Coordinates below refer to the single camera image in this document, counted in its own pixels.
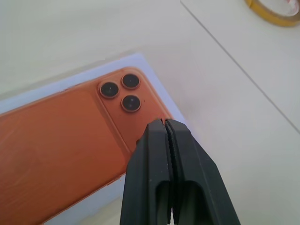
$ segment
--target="tape roll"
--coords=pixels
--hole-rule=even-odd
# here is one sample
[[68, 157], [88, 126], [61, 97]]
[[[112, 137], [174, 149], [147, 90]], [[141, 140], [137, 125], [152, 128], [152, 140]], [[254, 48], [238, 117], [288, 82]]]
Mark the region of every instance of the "tape roll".
[[300, 22], [300, 0], [245, 0], [260, 17], [278, 26], [292, 27]]

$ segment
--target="lens ring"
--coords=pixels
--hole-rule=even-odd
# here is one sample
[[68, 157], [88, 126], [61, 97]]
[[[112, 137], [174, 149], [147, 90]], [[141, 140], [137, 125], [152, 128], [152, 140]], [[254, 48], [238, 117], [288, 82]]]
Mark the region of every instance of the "lens ring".
[[106, 82], [99, 88], [99, 92], [105, 98], [115, 98], [119, 93], [119, 87], [114, 82]]
[[141, 101], [135, 95], [127, 95], [122, 99], [121, 105], [126, 112], [134, 113], [140, 109]]
[[127, 89], [136, 89], [140, 85], [140, 79], [134, 74], [126, 74], [122, 77], [121, 82]]

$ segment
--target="glossy back panel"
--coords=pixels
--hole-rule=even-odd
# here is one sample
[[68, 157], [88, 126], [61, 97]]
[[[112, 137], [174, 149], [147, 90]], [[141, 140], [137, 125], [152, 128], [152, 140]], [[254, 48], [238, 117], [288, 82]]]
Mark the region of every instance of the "glossy back panel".
[[[131, 70], [141, 82], [122, 87]], [[116, 98], [99, 94], [114, 80]], [[141, 107], [120, 105], [130, 92]], [[170, 117], [144, 75], [125, 68], [0, 116], [0, 224], [42, 223], [121, 176], [153, 118]]]

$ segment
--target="table surface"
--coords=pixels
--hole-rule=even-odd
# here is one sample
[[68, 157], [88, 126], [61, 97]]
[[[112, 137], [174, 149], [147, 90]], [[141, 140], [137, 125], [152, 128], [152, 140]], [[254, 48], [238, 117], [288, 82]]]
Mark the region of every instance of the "table surface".
[[[299, 28], [274, 27], [242, 0], [228, 2], [229, 19], [216, 9], [226, 9], [221, 0], [3, 1], [0, 99], [140, 52], [218, 165], [241, 224], [297, 225], [300, 51], [287, 42]], [[250, 18], [265, 48], [259, 31], [241, 29]], [[120, 206], [82, 224], [116, 225]]]

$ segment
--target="yellow tape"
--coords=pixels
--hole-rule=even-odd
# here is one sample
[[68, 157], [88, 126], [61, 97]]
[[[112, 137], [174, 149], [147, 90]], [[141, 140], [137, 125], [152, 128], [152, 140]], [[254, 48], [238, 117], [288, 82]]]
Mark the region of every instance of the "yellow tape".
[[300, 11], [293, 16], [282, 16], [266, 8], [259, 0], [245, 0], [248, 6], [263, 19], [278, 26], [292, 27], [300, 22]]

